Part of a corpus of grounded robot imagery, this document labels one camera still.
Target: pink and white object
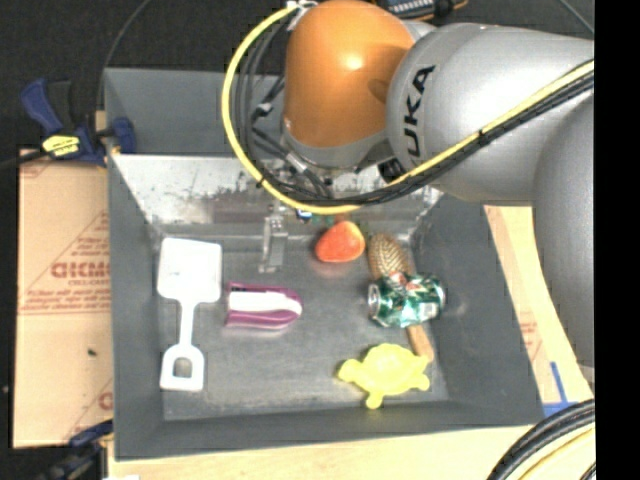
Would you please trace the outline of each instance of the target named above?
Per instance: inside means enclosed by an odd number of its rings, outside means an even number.
[[[228,285],[227,326],[278,330],[301,314],[302,300],[288,288],[236,282]]]

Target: wooden handle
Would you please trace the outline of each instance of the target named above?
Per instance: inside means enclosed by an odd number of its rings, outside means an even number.
[[[429,358],[429,362],[433,361],[435,353],[433,352],[429,337],[421,325],[416,324],[407,327],[407,336],[409,337],[409,343],[411,343],[411,348],[415,355],[426,356]]]

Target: black floor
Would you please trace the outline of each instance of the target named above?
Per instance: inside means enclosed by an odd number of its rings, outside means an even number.
[[[37,145],[40,128],[18,94],[38,77],[73,82],[77,116],[97,106],[98,82],[122,26],[145,0],[0,0],[0,162]],[[111,65],[224,71],[234,48],[286,0],[152,0],[122,36]],[[594,0],[565,0],[594,23]],[[592,38],[558,0],[470,0],[441,23],[513,25]],[[0,172],[0,480],[31,479],[64,449],[11,450],[16,295],[16,176]]]

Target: orange toy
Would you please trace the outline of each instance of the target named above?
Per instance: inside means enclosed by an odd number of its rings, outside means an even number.
[[[315,246],[320,261],[344,263],[358,258],[365,250],[365,239],[360,228],[351,221],[343,220],[331,226],[320,237]]]

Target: yellow cable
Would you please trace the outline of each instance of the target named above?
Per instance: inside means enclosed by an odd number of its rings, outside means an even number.
[[[227,73],[224,78],[224,82],[222,84],[222,102],[221,102],[221,113],[222,113],[222,123],[224,129],[227,134],[227,138],[231,143],[231,147],[233,152],[236,154],[242,165],[249,171],[249,173],[256,179],[256,181],[262,182],[262,187],[269,192],[271,195],[282,201],[288,206],[293,208],[297,208],[303,211],[308,211],[311,213],[316,213],[318,215],[333,215],[336,213],[348,213],[360,208],[360,206],[356,205],[342,205],[342,206],[334,206],[334,207],[322,207],[322,206],[314,206],[308,205],[305,203],[301,203],[300,201],[296,201],[283,193],[281,193],[278,189],[276,189],[271,183],[267,180],[262,179],[262,173],[257,169],[257,167],[253,164],[251,159],[247,156],[247,154],[242,149],[242,146],[238,142],[238,138],[233,129],[233,124],[231,122],[231,113],[230,113],[230,105],[229,102],[231,100],[231,86],[233,84],[233,78],[235,76],[238,65],[240,64],[240,60],[249,49],[251,44],[260,37],[260,35],[271,25],[276,23],[278,20],[284,18],[288,14],[295,11],[298,7],[296,5],[289,5],[279,11],[273,13],[267,19],[265,19],[262,23],[257,25],[247,37],[244,38],[240,46],[236,50],[235,54],[231,58],[231,62],[229,63],[229,67],[227,68]]]
[[[591,439],[595,435],[595,432],[596,429],[594,426],[587,430],[583,430],[575,437],[572,437],[551,452],[547,453],[540,460],[536,461],[535,464],[530,466],[522,476],[518,477],[518,480],[531,480],[535,478],[536,473],[545,465],[549,465],[554,460],[561,460],[563,457],[574,452],[577,448],[587,444],[587,440]]]
[[[352,204],[352,205],[340,205],[340,206],[316,206],[313,204],[303,203],[289,196],[286,196],[285,194],[280,192],[277,188],[275,188],[273,185],[271,185],[271,183],[269,183],[267,180],[263,179],[262,173],[260,173],[258,168],[253,164],[251,159],[247,156],[245,151],[242,149],[242,146],[238,142],[238,138],[235,134],[235,131],[233,129],[233,123],[231,121],[230,103],[229,103],[231,100],[231,87],[233,85],[233,78],[236,74],[238,65],[240,64],[240,60],[245,55],[249,47],[253,44],[253,42],[256,41],[258,37],[260,37],[260,35],[265,30],[267,30],[275,22],[284,18],[288,14],[294,12],[298,8],[299,7],[295,3],[290,3],[287,5],[287,7],[280,9],[279,11],[276,11],[271,16],[267,17],[264,21],[262,21],[260,24],[258,24],[253,30],[251,30],[251,32],[249,32],[249,34],[244,38],[242,43],[240,43],[240,46],[236,50],[235,54],[231,59],[231,62],[229,63],[229,67],[227,68],[225,79],[222,85],[222,95],[221,95],[222,123],[225,129],[225,132],[227,134],[227,138],[231,143],[231,147],[234,153],[236,154],[236,156],[238,157],[238,159],[240,160],[240,162],[242,163],[242,165],[249,171],[249,173],[255,178],[256,181],[261,182],[262,187],[271,195],[273,195],[274,197],[276,197],[277,199],[279,199],[281,202],[283,202],[288,206],[291,206],[299,210],[315,213],[318,215],[335,215],[338,213],[349,213],[361,208],[362,205]],[[445,149],[441,153],[435,155],[433,158],[420,164],[419,166],[403,174],[399,178],[396,178],[391,183],[389,183],[389,186],[402,183],[406,181],[408,178],[421,174],[424,171],[442,162],[443,160],[446,160],[447,158],[455,154],[457,151],[461,150],[462,148],[478,140],[481,135],[488,133],[489,131],[500,126],[501,124],[516,117],[518,114],[527,110],[529,107],[541,102],[542,100],[544,100],[544,98],[552,95],[558,89],[590,73],[591,71],[594,70],[594,65],[595,65],[594,61],[587,62],[584,65],[579,66],[577,69],[558,78],[554,82],[551,82],[549,85],[547,85],[546,87],[543,87],[542,89],[537,91],[535,94],[527,98],[525,101],[523,101],[519,105],[512,108],[510,111],[506,112],[505,114],[498,117],[497,119],[494,119],[493,121],[491,121],[480,131],[472,133],[471,135],[461,140],[460,142],[454,144],[453,146],[450,146],[449,148]]]

